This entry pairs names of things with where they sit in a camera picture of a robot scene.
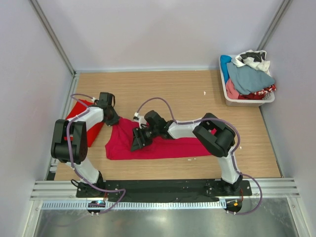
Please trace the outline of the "magenta t shirt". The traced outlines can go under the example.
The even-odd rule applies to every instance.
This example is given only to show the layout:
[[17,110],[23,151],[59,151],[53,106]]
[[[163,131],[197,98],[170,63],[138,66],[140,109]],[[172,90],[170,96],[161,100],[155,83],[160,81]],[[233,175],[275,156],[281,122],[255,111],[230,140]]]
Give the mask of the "magenta t shirt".
[[163,159],[209,156],[210,153],[196,138],[166,140],[161,137],[140,150],[132,151],[132,130],[138,123],[121,118],[112,127],[111,137],[105,145],[106,157],[110,160]]

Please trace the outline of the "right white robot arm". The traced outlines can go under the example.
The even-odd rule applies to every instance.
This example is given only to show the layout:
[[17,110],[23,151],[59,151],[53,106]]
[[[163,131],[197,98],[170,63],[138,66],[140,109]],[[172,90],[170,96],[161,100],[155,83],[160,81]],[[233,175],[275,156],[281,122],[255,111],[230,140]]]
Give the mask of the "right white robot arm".
[[207,113],[197,120],[166,121],[151,110],[145,116],[136,112],[133,119],[139,125],[132,130],[132,152],[151,145],[157,137],[165,140],[196,138],[211,155],[217,157],[221,168],[220,189],[230,196],[241,190],[243,176],[234,158],[236,133],[215,115]]

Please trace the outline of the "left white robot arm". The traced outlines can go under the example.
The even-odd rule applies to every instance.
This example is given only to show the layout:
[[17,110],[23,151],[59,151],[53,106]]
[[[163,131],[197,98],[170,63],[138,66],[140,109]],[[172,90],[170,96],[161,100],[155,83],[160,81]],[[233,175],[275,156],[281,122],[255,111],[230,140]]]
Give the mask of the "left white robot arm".
[[103,193],[115,193],[116,190],[106,190],[101,172],[93,166],[88,153],[88,131],[99,123],[107,126],[116,125],[120,117],[114,110],[115,96],[101,92],[98,98],[75,93],[71,99],[84,107],[84,110],[69,119],[59,119],[55,122],[51,156],[68,165],[80,178],[77,185],[79,191],[85,191],[93,197]]

